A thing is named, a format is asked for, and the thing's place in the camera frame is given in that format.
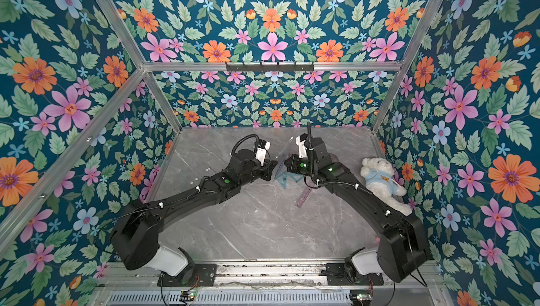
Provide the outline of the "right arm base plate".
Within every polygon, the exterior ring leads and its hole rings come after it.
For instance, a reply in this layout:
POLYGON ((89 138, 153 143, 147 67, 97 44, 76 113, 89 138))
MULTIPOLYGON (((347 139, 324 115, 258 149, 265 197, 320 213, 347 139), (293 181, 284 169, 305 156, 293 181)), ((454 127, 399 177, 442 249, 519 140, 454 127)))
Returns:
POLYGON ((326 263, 321 276, 326 277, 329 286, 382 286, 381 274, 360 274, 351 264, 344 262, 326 263))

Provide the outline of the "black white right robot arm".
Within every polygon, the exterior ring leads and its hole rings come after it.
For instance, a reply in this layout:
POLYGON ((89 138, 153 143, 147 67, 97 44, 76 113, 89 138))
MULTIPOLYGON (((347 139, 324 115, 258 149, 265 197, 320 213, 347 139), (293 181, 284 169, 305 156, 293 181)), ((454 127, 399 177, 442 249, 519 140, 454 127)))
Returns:
POLYGON ((404 188, 394 181, 392 166, 384 158, 365 158, 361 179, 330 154, 320 137, 302 134, 295 140, 298 152, 284 162, 288 172, 311 179, 351 206, 378 234, 377 247, 360 249, 345 258, 345 276, 384 274, 395 283, 412 275, 430 258, 422 221, 395 200, 404 188))

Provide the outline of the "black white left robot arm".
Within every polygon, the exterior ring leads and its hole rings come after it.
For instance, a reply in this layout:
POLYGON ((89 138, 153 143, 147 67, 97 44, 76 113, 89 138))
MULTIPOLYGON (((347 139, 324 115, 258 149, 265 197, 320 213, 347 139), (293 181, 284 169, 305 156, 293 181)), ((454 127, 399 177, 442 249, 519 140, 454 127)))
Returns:
POLYGON ((128 270, 157 269, 169 276, 181 276, 194 261, 181 248, 170 248, 159 241, 160 233, 199 210, 224 203, 240 193, 243 186, 258 179, 271 181, 276 160, 260 161, 253 151, 232 154, 221 172, 202 178, 194 188, 166 199, 125 207, 110 235, 114 251, 128 270))

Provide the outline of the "purple straight ruler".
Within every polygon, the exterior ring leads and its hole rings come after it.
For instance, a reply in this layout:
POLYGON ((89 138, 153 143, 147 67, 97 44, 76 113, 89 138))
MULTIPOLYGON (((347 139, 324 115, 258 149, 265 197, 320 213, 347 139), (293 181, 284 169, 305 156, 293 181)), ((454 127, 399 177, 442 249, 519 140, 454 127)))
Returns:
POLYGON ((302 191, 300 197, 299 197, 298 200, 296 200, 296 202, 295 202, 295 206, 296 206, 297 208, 301 208, 301 207, 304 205, 305 201, 308 199, 308 197, 309 197, 309 195, 311 194, 312 190, 313 190, 313 189, 312 189, 310 186, 307 186, 307 187, 305 187, 305 188, 303 189, 303 191, 302 191))

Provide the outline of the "long teal triangle ruler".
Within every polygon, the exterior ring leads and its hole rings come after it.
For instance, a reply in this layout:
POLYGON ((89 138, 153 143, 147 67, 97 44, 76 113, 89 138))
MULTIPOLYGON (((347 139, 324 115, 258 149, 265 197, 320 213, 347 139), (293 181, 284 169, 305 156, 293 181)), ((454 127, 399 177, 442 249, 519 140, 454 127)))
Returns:
POLYGON ((288 173, 289 178, 292 179, 295 183, 302 182, 305 179, 304 175, 294 174, 294 173, 288 173))

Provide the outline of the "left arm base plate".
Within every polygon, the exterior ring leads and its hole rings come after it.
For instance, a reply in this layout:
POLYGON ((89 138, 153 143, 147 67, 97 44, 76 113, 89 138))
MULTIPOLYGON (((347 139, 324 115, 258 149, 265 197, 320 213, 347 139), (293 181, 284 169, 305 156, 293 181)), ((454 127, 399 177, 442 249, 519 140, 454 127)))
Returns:
POLYGON ((162 273, 159 287, 208 287, 213 286, 217 276, 216 264, 190 264, 177 276, 162 273))

